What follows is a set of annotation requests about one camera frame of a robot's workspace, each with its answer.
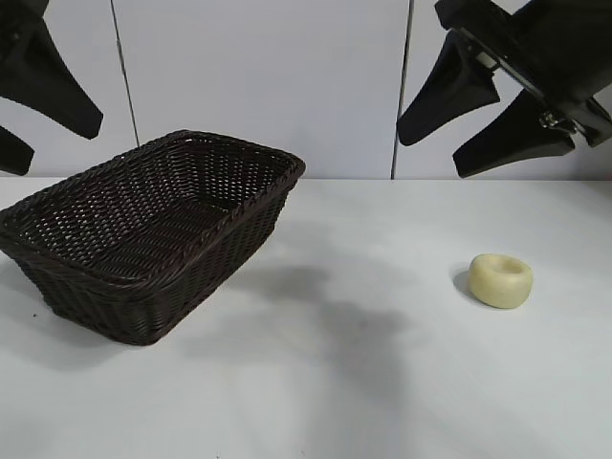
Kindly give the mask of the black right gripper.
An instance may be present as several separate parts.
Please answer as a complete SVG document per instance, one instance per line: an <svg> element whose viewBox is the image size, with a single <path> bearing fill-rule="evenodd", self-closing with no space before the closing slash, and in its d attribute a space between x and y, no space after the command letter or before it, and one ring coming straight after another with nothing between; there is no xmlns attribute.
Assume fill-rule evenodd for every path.
<svg viewBox="0 0 612 459"><path fill-rule="evenodd" d="M496 70L527 92L455 151L459 177L575 149L570 135L550 128L578 131L591 146L610 140L611 116L595 99L611 84L610 2L528 1L509 13L493 1L438 1L435 11L448 34L397 121L400 144L499 102Z"/></svg>

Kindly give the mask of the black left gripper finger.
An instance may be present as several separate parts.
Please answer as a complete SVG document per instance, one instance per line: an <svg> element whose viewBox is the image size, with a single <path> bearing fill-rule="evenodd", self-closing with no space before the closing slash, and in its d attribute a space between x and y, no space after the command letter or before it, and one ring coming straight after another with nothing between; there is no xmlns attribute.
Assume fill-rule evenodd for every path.
<svg viewBox="0 0 612 459"><path fill-rule="evenodd" d="M1 97L91 140L99 133L103 114L62 59L44 19L48 5L1 3Z"/></svg>
<svg viewBox="0 0 612 459"><path fill-rule="evenodd" d="M0 168L13 175L26 175L34 150L12 132L0 127Z"/></svg>

